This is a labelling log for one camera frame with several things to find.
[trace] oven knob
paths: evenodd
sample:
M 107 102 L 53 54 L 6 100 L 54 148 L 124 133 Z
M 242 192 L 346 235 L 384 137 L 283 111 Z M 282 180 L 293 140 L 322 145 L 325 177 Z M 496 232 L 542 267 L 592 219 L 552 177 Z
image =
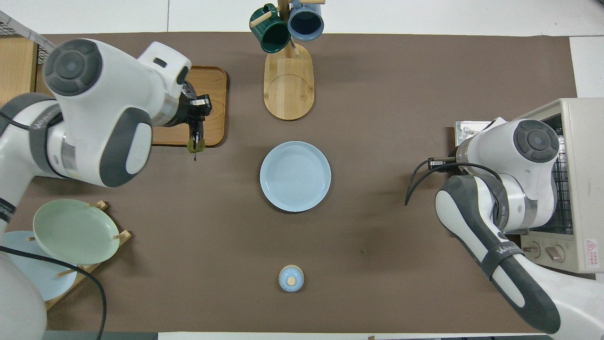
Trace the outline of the oven knob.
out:
M 564 262 L 564 249 L 562 247 L 558 245 L 555 245 L 553 247 L 547 247 L 545 248 L 545 252 L 551 258 L 552 261 L 557 263 Z
M 541 255 L 541 248 L 537 242 L 531 242 L 528 247 L 522 247 L 522 251 L 525 253 L 530 253 L 530 255 L 534 258 L 537 258 Z

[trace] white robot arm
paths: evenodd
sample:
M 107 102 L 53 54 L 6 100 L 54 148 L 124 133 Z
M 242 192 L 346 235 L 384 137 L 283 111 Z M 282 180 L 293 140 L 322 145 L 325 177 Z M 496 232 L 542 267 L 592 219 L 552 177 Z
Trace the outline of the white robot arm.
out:
M 54 98 L 27 93 L 0 109 L 0 246 L 34 176 L 122 185 L 146 164 L 152 126 L 189 124 L 190 151 L 198 151 L 211 102 L 186 82 L 190 67 L 158 42 L 138 59 L 90 39 L 57 47 L 44 65 Z M 4 253 L 0 278 L 0 338 L 41 339 L 42 298 Z
M 551 217 L 557 151 L 555 132 L 537 120 L 490 126 L 460 145 L 457 160 L 487 166 L 501 181 L 468 167 L 470 175 L 453 176 L 439 190 L 436 211 L 528 324 L 557 340 L 604 340 L 604 285 L 540 267 L 503 235 Z

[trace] white floor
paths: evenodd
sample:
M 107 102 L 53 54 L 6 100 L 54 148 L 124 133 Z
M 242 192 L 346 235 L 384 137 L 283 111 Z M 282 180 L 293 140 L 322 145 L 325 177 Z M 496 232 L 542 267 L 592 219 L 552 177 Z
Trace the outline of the white floor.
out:
M 527 333 L 505 333 L 499 336 L 529 335 Z M 391 334 L 391 333 L 219 333 L 219 332 L 174 332 L 160 333 L 158 340 L 367 340 L 375 336 L 376 340 L 383 339 L 440 339 L 440 338 L 469 338 L 477 336 L 492 336 L 485 333 L 456 333 L 456 334 Z
M 266 2 L 0 0 L 0 10 L 41 34 L 248 31 Z M 598 0 L 326 0 L 322 8 L 325 33 L 604 36 Z
M 604 36 L 571 37 L 570 51 L 577 97 L 604 97 Z

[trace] black cable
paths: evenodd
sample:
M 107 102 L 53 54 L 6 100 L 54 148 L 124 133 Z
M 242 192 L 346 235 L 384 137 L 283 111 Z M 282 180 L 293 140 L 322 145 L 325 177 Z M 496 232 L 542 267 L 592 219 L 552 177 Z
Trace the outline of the black cable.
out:
M 425 161 L 419 163 L 419 165 L 416 167 L 416 169 L 411 173 L 411 178 L 409 179 L 409 185 L 407 186 L 407 195 L 409 194 L 409 190 L 411 190 L 411 185 L 413 184 L 413 179 L 415 178 L 415 175 L 417 174 L 417 171 L 426 163 L 429 163 L 431 161 L 433 161 L 434 158 L 430 157 L 428 159 L 426 159 Z
M 0 246 L 0 252 L 5 252 L 5 253 L 17 255 L 20 257 L 27 257 L 27 258 L 32 258 L 34 260 L 58 264 L 60 266 L 75 270 L 76 272 L 84 275 L 85 277 L 89 278 L 94 284 L 96 284 L 98 287 L 98 291 L 101 293 L 101 300 L 103 301 L 103 317 L 101 319 L 101 327 L 99 328 L 98 334 L 97 334 L 97 340 L 101 339 L 101 336 L 103 336 L 103 329 L 105 328 L 105 319 L 107 318 L 107 296 L 105 296 L 105 291 L 104 291 L 101 283 L 98 282 L 98 280 L 94 276 L 92 276 L 92 274 L 90 274 L 89 272 L 87 272 L 79 267 L 73 266 L 72 264 L 69 264 L 69 263 L 63 262 L 63 261 L 59 261 L 59 260 L 56 260 L 56 259 L 50 258 L 50 257 L 40 256 L 40 255 L 28 253 L 28 252 L 22 252 L 20 250 L 11 249 L 11 248 L 7 248 L 4 246 Z
M 25 125 L 25 124 L 21 124 L 19 122 L 15 122 L 11 118 L 9 118 L 9 116 L 5 115 L 4 112 L 2 112 L 2 111 L 0 111 L 0 118 L 6 120 L 7 123 L 9 123 L 10 125 L 16 126 L 19 129 L 23 129 L 23 130 L 29 130 L 30 129 L 29 125 Z
M 443 164 L 440 166 L 437 166 L 436 168 L 433 168 L 432 170 L 428 171 L 426 174 L 424 174 L 423 176 L 421 176 L 417 182 L 411 186 L 411 189 L 407 189 L 407 195 L 405 196 L 405 206 L 409 203 L 409 199 L 411 198 L 411 195 L 413 194 L 413 191 L 415 191 L 415 189 L 417 188 L 417 186 L 419 185 L 419 183 L 421 183 L 424 179 L 426 179 L 426 177 L 428 177 L 430 174 L 437 172 L 438 170 L 442 170 L 442 169 L 446 169 L 446 168 L 451 168 L 453 166 L 471 166 L 473 168 L 479 168 L 482 170 L 485 170 L 489 173 L 491 173 L 493 176 L 495 176 L 495 178 L 497 178 L 499 181 L 501 181 L 501 177 L 499 176 L 499 174 L 497 174 L 495 171 L 493 171 L 492 169 L 487 168 L 484 165 L 480 165 L 480 164 L 475 164 L 475 163 L 447 163 L 447 164 Z
M 30 126 L 29 125 L 25 125 L 25 124 L 21 124 L 19 122 L 15 122 L 13 119 L 11 119 L 9 116 L 7 116 L 6 114 L 4 114 L 4 112 L 0 111 L 0 118 L 4 119 L 7 123 L 9 123 L 10 125 L 16 126 L 19 129 L 23 129 L 23 130 L 29 130 Z M 58 116 L 56 116 L 55 118 L 53 118 L 50 123 L 48 124 L 48 128 L 52 128 L 53 126 L 57 125 L 58 123 L 63 121 L 63 115 L 59 114 Z

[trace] green plate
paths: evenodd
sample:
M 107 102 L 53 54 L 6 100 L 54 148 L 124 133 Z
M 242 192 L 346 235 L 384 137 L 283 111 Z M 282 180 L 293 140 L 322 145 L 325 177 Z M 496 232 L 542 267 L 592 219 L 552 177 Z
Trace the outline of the green plate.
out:
M 100 263 L 115 254 L 119 231 L 111 217 L 87 203 L 56 200 L 43 205 L 34 216 L 34 234 L 49 255 L 69 263 Z

